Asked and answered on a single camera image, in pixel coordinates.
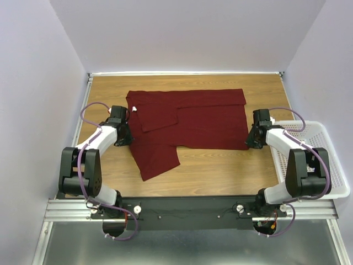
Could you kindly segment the dark red t shirt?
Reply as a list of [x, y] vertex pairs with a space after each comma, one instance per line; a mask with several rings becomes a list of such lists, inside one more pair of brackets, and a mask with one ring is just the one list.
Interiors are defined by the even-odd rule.
[[247, 150], [242, 89], [129, 91], [131, 154], [143, 181], [179, 166], [177, 148]]

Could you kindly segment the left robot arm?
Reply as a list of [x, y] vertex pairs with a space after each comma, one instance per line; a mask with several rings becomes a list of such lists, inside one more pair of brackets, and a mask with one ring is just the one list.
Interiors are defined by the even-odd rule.
[[90, 103], [80, 112], [83, 122], [96, 128], [95, 132], [82, 143], [66, 147], [61, 153], [58, 189], [65, 195], [82, 196], [95, 210], [102, 209], [110, 218], [120, 215], [131, 217], [122, 206], [121, 193], [103, 184], [101, 157], [111, 146], [128, 146], [133, 142], [129, 128], [130, 111], [123, 106], [104, 106], [109, 116], [100, 123], [84, 117]]

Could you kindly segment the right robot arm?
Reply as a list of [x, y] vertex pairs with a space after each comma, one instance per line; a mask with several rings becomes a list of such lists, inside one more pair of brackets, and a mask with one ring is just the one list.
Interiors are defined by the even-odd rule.
[[282, 204], [297, 200], [317, 200], [331, 191], [329, 155], [322, 147], [312, 147], [274, 124], [269, 109], [253, 111], [253, 124], [245, 144], [251, 149], [271, 146], [287, 159], [285, 180], [258, 191], [253, 209], [267, 216]]

